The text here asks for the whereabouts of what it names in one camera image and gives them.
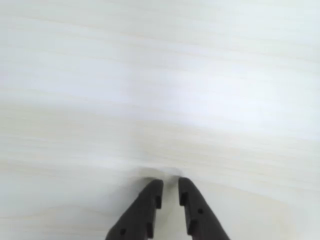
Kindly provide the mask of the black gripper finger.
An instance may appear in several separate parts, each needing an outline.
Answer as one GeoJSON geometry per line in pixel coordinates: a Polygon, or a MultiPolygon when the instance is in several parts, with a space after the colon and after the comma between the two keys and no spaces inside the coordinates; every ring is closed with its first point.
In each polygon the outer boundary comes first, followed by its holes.
{"type": "Polygon", "coordinates": [[[196,185],[187,177],[178,179],[179,205],[184,207],[186,231],[193,240],[229,240],[220,221],[196,185]]]}
{"type": "Polygon", "coordinates": [[[148,240],[154,237],[156,211],[162,207],[164,182],[154,179],[108,231],[106,240],[148,240]]]}

